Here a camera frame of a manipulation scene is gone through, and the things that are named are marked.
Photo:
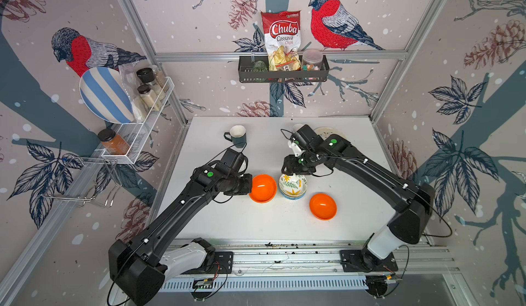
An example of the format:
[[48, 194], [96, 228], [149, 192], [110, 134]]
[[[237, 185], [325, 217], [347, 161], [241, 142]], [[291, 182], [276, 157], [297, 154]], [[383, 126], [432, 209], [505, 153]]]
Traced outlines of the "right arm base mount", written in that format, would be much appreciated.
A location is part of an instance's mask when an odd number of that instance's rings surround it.
[[392, 253], [386, 259], [379, 259], [368, 250], [367, 244], [368, 241], [361, 249], [343, 249], [338, 252], [345, 273], [396, 273], [399, 270]]

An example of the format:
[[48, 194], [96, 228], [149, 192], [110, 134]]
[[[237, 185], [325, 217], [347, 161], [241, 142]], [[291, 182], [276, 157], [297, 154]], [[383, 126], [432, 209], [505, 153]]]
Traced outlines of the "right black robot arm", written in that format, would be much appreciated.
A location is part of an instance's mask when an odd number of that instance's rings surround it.
[[363, 262], [379, 263], [404, 244], [420, 241], [432, 213], [434, 189], [430, 185], [398, 177], [335, 135], [310, 143], [291, 138], [288, 147], [293, 154], [284, 158], [283, 174], [315, 176], [316, 167], [324, 165], [357, 179], [393, 208], [393, 217], [362, 248]]

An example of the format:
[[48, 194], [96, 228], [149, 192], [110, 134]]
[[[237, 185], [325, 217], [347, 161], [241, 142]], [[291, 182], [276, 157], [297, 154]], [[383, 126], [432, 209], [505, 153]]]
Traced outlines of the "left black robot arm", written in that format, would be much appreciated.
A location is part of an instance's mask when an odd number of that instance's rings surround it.
[[110, 278], [135, 303], [146, 305], [166, 281], [165, 251], [190, 220], [215, 197], [247, 195], [253, 176], [222, 172], [209, 165], [195, 169], [179, 196], [148, 227], [128, 242], [109, 248]]

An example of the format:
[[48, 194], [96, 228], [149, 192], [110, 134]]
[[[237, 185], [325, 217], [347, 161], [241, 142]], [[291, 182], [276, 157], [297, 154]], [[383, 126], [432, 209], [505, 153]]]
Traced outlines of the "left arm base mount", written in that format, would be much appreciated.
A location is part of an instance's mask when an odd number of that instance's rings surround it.
[[197, 244], [205, 251], [203, 263], [183, 274], [231, 274], [234, 261], [232, 251], [217, 251], [214, 246], [203, 238], [196, 238], [192, 243]]

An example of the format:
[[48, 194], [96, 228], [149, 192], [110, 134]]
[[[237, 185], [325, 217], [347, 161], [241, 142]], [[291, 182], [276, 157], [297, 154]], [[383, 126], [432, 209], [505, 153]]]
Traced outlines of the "large orange bowl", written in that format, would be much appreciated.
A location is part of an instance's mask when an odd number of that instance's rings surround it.
[[309, 208], [312, 215], [321, 221], [333, 219], [338, 211], [335, 200], [323, 193], [318, 193], [310, 199]]

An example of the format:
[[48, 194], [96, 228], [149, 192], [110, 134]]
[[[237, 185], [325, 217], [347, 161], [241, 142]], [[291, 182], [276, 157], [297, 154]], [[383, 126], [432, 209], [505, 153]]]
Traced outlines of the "small orange bowl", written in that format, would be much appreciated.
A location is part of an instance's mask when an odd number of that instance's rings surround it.
[[256, 203], [268, 203], [276, 195], [278, 186], [270, 175], [257, 175], [252, 181], [249, 197]]

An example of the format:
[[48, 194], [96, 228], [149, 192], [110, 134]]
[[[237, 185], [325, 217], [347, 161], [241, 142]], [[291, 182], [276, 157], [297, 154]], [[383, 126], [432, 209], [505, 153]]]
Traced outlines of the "yellow flower patterned bowl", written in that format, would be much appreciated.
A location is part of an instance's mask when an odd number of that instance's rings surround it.
[[303, 175], [282, 175], [278, 181], [279, 190], [283, 191], [307, 191], [308, 181]]

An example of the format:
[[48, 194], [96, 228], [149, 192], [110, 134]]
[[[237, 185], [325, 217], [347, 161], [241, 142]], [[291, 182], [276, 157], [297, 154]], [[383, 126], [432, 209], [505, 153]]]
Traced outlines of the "blue yellow patterned bowl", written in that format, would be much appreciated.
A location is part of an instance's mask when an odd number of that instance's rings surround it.
[[290, 200], [298, 200], [302, 198], [305, 195], [305, 191], [298, 190], [298, 191], [280, 191], [281, 194], [286, 198]]

